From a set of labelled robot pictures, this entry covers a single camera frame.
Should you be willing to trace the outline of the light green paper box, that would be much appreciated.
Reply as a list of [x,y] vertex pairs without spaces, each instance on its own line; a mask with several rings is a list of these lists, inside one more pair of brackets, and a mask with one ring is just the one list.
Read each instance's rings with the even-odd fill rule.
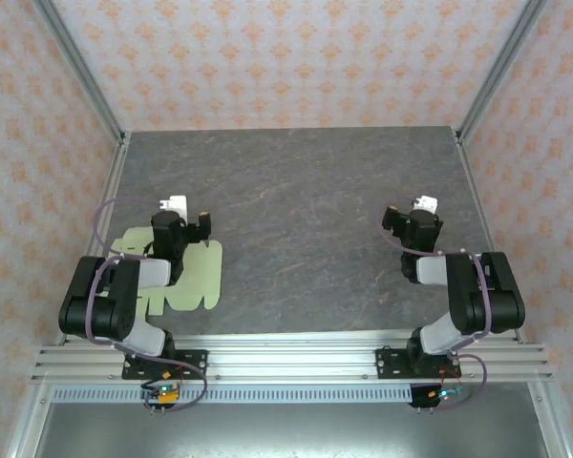
[[201,305],[213,309],[221,295],[223,246],[217,240],[190,244],[183,255],[183,271],[174,285],[141,289],[137,316],[143,319],[164,314],[167,307],[189,312]]

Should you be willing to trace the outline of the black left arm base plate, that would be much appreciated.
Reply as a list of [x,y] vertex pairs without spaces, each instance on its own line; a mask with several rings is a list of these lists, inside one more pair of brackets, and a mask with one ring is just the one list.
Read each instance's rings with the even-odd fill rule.
[[121,378],[131,381],[166,381],[166,380],[200,380],[202,377],[188,366],[196,367],[203,374],[207,367],[207,350],[184,349],[176,350],[174,360],[176,364],[158,363],[126,355],[121,371]]

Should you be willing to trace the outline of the aluminium table side rail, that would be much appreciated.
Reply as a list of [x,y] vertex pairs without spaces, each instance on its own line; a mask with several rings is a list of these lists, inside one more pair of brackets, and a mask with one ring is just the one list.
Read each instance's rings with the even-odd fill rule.
[[469,183],[469,187],[471,189],[471,193],[477,208],[477,213],[480,219],[480,223],[484,232],[484,236],[486,238],[486,241],[488,243],[488,247],[494,251],[496,249],[496,246],[493,242],[492,239],[492,235],[482,208],[482,202],[481,202],[481,198],[478,192],[478,188],[476,186],[475,180],[474,180],[474,176],[473,176],[473,172],[472,172],[472,167],[469,161],[469,158],[467,157],[467,152],[465,149],[465,145],[463,143],[463,141],[460,139],[460,137],[458,136],[458,132],[456,130],[453,130],[453,134],[454,134],[454,139],[455,139],[455,144],[456,144],[456,148],[465,172],[465,175],[467,177],[468,183]]
[[[125,164],[132,132],[126,131],[124,133],[123,139],[117,144],[115,155],[111,163],[111,168],[109,175],[106,179],[105,187],[102,196],[100,197],[99,203],[104,202],[110,198],[115,198],[117,196],[118,187],[120,184],[120,179]],[[110,222],[113,210],[111,207],[102,211],[99,217],[98,224],[92,224],[92,232],[90,239],[86,248],[85,255],[98,256],[103,253],[103,248],[99,242],[96,241],[94,236],[95,229],[101,235],[103,240],[106,240],[108,230],[110,228]]]

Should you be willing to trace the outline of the narrow aluminium table edge rail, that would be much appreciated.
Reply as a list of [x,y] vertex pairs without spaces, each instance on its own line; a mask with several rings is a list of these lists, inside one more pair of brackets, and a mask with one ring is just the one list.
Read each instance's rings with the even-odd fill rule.
[[[176,348],[210,348],[214,346],[267,346],[267,345],[358,345],[380,347],[405,346],[411,337],[411,329],[331,331],[331,332],[296,332],[296,333],[262,333],[262,334],[219,334],[199,336],[175,336]],[[503,348],[521,345],[515,331],[498,335],[489,335],[468,348]],[[55,347],[58,350],[106,350],[107,345],[89,343],[79,338],[67,338],[65,343]]]

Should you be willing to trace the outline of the yellow connector circuit board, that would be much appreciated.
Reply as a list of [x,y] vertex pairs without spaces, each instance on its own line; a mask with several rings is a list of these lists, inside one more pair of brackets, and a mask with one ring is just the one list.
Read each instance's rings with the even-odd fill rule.
[[178,383],[145,383],[140,388],[143,402],[151,408],[168,409],[175,406],[180,399]]

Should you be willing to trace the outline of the small lit circuit board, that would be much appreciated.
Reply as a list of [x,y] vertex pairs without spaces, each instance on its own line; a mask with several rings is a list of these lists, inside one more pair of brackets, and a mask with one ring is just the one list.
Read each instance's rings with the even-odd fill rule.
[[434,388],[428,392],[427,397],[431,401],[448,401],[452,397],[460,396],[465,393],[465,388],[462,385],[454,387],[439,387]]

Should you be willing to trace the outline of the aluminium lower frame strut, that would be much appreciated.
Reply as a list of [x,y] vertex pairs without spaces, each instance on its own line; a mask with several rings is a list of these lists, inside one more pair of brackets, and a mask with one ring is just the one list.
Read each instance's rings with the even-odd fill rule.
[[15,424],[6,458],[34,458],[53,399],[53,384],[31,385]]
[[527,386],[548,458],[573,458],[572,434],[557,386],[544,381],[529,382]]

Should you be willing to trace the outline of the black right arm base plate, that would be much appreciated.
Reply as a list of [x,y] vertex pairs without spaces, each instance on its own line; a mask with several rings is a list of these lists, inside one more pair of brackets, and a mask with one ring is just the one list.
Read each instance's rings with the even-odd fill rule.
[[446,356],[420,354],[412,356],[407,349],[387,346],[375,350],[377,378],[392,379],[459,379],[460,368]]

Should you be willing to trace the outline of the wide aluminium mounting beam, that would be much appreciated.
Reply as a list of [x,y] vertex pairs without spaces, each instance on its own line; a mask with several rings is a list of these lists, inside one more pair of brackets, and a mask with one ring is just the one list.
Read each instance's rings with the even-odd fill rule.
[[[499,358],[506,356],[507,361]],[[545,359],[545,352],[512,350],[504,354],[480,350],[490,382],[553,382],[556,369]],[[38,356],[32,370],[35,382],[83,383],[114,382],[122,371],[124,357],[114,351],[88,348],[70,351],[50,348]],[[374,352],[342,350],[336,354],[311,350],[293,353],[279,350],[244,352],[212,350],[206,376],[221,383],[313,383],[375,382],[378,380]]]

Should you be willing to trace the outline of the grey metal shelf panel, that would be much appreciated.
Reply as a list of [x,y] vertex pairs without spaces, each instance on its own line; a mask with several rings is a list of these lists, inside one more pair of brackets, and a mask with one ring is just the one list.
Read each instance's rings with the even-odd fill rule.
[[36,458],[548,458],[532,409],[404,405],[54,405]]

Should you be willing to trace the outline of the aluminium frame post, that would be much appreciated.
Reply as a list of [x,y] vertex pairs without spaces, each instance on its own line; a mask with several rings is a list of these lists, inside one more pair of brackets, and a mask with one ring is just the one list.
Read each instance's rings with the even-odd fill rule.
[[493,97],[510,70],[510,66],[520,52],[529,33],[537,24],[538,18],[547,2],[548,0],[526,0],[520,15],[478,90],[467,115],[456,130],[456,139],[460,145],[464,145],[473,137],[475,128],[490,106]]
[[120,127],[113,110],[97,84],[83,53],[75,43],[56,4],[53,0],[31,0],[31,2],[74,72],[83,93],[85,93],[99,116],[103,128],[117,144],[120,144],[125,137],[125,132]]

